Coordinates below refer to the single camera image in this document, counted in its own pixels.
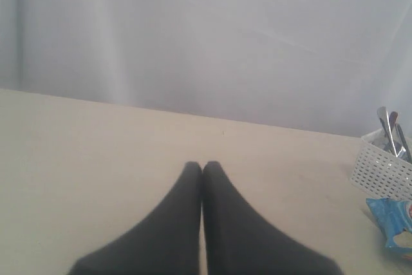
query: white curtain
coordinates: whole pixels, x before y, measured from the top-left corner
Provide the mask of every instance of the white curtain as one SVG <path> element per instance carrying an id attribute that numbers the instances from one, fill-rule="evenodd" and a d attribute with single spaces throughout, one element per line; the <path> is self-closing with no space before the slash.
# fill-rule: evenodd
<path id="1" fill-rule="evenodd" d="M 26 91 L 353 136 L 379 128 L 386 105 L 411 134 L 411 2 L 17 0 L 17 44 L 0 28 L 0 47 L 20 57 L 14 68 L 1 51 L 0 77 L 15 69 Z"/>

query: white plastic basket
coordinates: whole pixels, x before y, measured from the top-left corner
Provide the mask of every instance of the white plastic basket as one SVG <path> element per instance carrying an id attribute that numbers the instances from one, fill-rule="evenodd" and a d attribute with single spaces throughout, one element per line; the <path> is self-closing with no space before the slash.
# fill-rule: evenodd
<path id="1" fill-rule="evenodd" d="M 374 198 L 412 200 L 412 164 L 371 144 L 382 134 L 380 129 L 362 137 L 350 181 Z"/>

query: blue wrapper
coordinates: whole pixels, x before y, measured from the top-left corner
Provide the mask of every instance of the blue wrapper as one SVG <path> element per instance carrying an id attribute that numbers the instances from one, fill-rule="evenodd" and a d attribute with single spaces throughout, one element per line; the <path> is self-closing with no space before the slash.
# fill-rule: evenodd
<path id="1" fill-rule="evenodd" d="M 385 247 L 412 260 L 412 202 L 383 198 L 366 203 L 386 235 Z"/>

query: beige table surface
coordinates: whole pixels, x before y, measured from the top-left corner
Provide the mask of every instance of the beige table surface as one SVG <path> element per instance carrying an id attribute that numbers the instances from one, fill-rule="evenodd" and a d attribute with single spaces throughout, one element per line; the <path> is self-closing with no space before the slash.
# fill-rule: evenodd
<path id="1" fill-rule="evenodd" d="M 66 274 L 139 222 L 187 160 L 219 160 L 268 221 L 345 274 L 412 274 L 348 176 L 360 140 L 0 90 L 0 274 Z M 205 271 L 201 238 L 201 269 Z"/>

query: mesh basket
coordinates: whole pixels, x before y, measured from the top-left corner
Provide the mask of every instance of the mesh basket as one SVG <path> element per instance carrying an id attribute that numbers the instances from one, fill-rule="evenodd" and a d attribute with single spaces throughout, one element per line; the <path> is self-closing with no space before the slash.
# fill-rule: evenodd
<path id="1" fill-rule="evenodd" d="M 412 164 L 371 144 L 382 135 L 380 129 L 362 137 L 350 181 L 375 198 L 412 200 Z"/>

